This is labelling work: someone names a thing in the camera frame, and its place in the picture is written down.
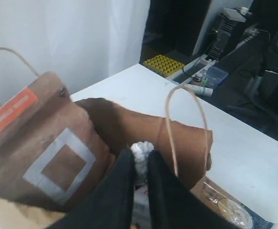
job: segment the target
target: white curtain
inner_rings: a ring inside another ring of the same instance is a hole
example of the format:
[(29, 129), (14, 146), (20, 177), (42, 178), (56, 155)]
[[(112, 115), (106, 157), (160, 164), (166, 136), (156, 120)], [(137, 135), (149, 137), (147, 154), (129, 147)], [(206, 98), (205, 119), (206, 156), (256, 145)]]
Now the white curtain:
[[(150, 0), (0, 0), (0, 46), (74, 93), (139, 62)], [(0, 51), (0, 103), (34, 80)]]

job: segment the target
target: white tube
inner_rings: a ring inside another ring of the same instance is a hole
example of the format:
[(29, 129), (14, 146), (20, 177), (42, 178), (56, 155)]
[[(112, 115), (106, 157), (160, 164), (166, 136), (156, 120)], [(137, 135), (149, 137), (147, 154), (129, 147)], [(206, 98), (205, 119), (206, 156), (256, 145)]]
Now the white tube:
[(191, 85), (191, 84), (187, 84), (187, 83), (185, 84), (185, 87), (192, 89), (193, 92), (197, 95), (211, 97), (213, 94), (213, 89), (211, 89), (211, 88)]

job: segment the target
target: white tabletop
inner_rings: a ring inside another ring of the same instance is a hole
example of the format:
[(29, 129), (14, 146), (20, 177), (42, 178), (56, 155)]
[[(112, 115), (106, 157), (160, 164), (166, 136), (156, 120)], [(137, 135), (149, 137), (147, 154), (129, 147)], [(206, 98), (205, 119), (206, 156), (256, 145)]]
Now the white tabletop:
[[(103, 97), (133, 111), (164, 116), (165, 99), (174, 87), (173, 83), (137, 64), (71, 98), (77, 101)], [(213, 164), (207, 176), (264, 219), (278, 223), (278, 142), (200, 101), (214, 138)], [(170, 107), (173, 120), (203, 126), (188, 92), (178, 90)]]

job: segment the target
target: paper bag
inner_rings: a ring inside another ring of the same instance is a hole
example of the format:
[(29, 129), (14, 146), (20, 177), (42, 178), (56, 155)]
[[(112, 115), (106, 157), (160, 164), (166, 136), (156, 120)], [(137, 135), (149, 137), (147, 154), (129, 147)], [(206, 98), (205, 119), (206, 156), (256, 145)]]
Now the paper bag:
[(69, 211), (114, 163), (85, 110), (54, 73), (0, 108), (0, 197)]
[[(95, 125), (96, 132), (116, 156), (122, 149), (139, 141), (155, 144), (159, 132), (160, 117), (127, 110), (103, 98), (85, 99), (76, 102), (84, 108)], [(186, 126), (176, 121), (171, 123), (178, 161), (178, 177), (187, 189), (191, 189), (211, 167), (210, 154), (205, 168), (206, 146), (211, 148), (212, 131)], [(173, 169), (172, 151), (165, 125), (162, 125), (155, 149), (162, 153)]]

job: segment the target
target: dark floor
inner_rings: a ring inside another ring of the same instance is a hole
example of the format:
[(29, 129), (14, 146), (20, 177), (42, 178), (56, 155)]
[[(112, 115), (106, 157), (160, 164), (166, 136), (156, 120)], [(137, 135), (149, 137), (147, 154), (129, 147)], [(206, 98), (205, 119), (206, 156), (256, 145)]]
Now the dark floor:
[[(161, 45), (158, 45), (156, 48), (144, 45), (142, 49), (141, 63), (158, 54), (165, 54), (166, 56), (184, 64), (193, 59), (193, 57), (186, 57), (175, 50), (166, 49), (165, 47), (163, 48)], [(262, 113), (255, 108), (243, 94), (243, 90), (251, 77), (250, 72), (257, 71), (260, 60), (261, 55), (259, 53), (252, 55), (248, 58), (245, 64), (241, 65), (239, 69), (231, 74), (222, 85), (214, 90), (212, 97), (202, 97), (202, 99), (278, 141), (277, 123), (268, 118), (262, 119), (260, 117), (243, 115), (229, 109), (228, 107), (229, 105), (234, 105), (246, 108), (250, 111)]]

